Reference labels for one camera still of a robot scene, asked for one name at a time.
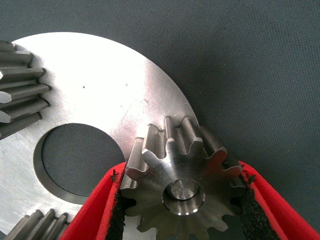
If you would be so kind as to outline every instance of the spur gear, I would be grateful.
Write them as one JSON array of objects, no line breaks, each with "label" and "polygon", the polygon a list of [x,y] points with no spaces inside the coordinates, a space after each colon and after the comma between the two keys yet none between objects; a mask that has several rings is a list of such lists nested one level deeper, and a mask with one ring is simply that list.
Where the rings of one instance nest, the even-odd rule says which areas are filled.
[{"label": "spur gear", "polygon": [[240,210],[230,200],[245,190],[241,166],[226,157],[212,133],[188,117],[179,128],[170,117],[164,131],[150,125],[146,138],[136,139],[122,181],[122,196],[136,201],[126,214],[140,216],[140,232],[157,228],[157,240],[208,240],[208,228],[225,231],[222,217]]},{"label": "spur gear", "polygon": [[32,58],[29,52],[0,41],[0,140],[38,121],[38,112],[48,106],[38,94],[49,87],[36,82],[44,70],[28,67]]}]

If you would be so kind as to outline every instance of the large metal gear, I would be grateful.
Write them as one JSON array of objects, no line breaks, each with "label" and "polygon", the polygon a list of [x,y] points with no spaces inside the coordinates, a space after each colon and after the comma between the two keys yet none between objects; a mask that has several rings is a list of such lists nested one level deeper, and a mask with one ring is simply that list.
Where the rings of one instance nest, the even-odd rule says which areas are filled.
[{"label": "large metal gear", "polygon": [[59,217],[50,209],[45,215],[39,210],[25,215],[4,240],[58,240],[66,230],[67,213]]},{"label": "large metal gear", "polygon": [[186,117],[175,128],[170,117],[164,131],[150,125],[145,139],[133,146],[121,194],[134,199],[128,216],[140,216],[138,230],[157,228],[157,240],[195,234],[208,240],[208,228],[225,231],[224,215],[239,209],[231,198],[243,194],[241,166],[205,127],[195,129]]},{"label": "large metal gear", "polygon": [[0,140],[35,123],[48,103],[38,94],[49,91],[36,79],[41,67],[29,67],[33,55],[17,51],[11,42],[0,41]]}]

